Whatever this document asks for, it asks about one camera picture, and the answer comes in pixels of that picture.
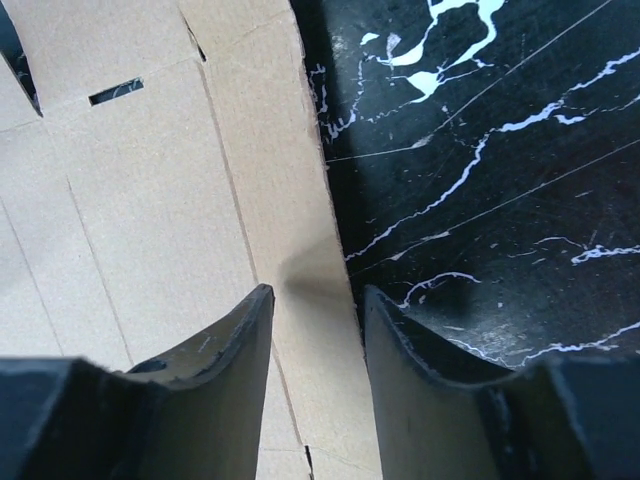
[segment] cardboard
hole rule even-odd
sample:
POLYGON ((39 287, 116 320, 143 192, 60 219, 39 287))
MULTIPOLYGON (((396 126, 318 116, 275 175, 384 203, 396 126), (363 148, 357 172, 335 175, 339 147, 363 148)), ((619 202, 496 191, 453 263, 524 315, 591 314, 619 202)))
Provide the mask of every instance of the cardboard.
POLYGON ((0 352, 124 370, 270 283, 258 478, 380 478, 286 0, 2 1, 42 117, 0 59, 0 352))

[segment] black marble surface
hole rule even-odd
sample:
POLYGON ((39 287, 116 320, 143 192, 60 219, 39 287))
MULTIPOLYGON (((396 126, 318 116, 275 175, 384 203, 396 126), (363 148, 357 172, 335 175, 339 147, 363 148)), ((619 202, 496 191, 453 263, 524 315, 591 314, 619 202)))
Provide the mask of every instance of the black marble surface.
POLYGON ((513 368, 640 354, 640 2, 292 3, 357 301, 513 368))

